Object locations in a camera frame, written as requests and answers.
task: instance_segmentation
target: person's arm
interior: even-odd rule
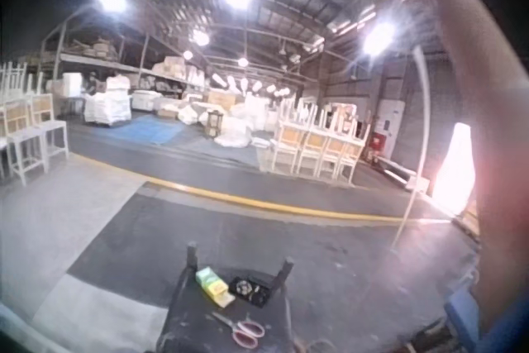
[[[472,127],[487,331],[529,291],[529,79],[480,0],[434,0]]]

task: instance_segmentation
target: corrugated wall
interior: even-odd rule
[[[431,80],[431,131],[424,176],[434,179],[446,157],[454,125],[464,121],[464,113],[450,61],[431,60],[428,70]],[[402,100],[406,108],[392,160],[409,169],[416,169],[422,144],[423,106],[414,65],[408,69]]]

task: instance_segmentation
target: lantern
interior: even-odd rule
[[[224,115],[219,111],[207,111],[206,135],[217,138],[221,135],[222,118]]]

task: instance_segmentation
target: metal roof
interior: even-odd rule
[[[375,21],[378,11],[374,0],[252,0],[245,12],[235,11],[225,0],[136,1],[144,5],[136,19],[146,31],[180,50],[200,54],[210,69],[259,79],[284,76],[300,83],[307,79],[299,75],[298,66],[314,59],[323,43],[325,51],[352,67],[360,30]],[[413,40],[442,50],[432,16],[422,4],[408,3],[402,21],[413,25]],[[210,36],[207,47],[192,43],[195,29]],[[234,62],[243,56],[250,61],[249,68]]]

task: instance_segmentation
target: warehouse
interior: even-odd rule
[[[2,34],[10,338],[236,346],[195,281],[210,266],[262,351],[386,351],[473,277],[471,122],[427,2],[66,3]]]

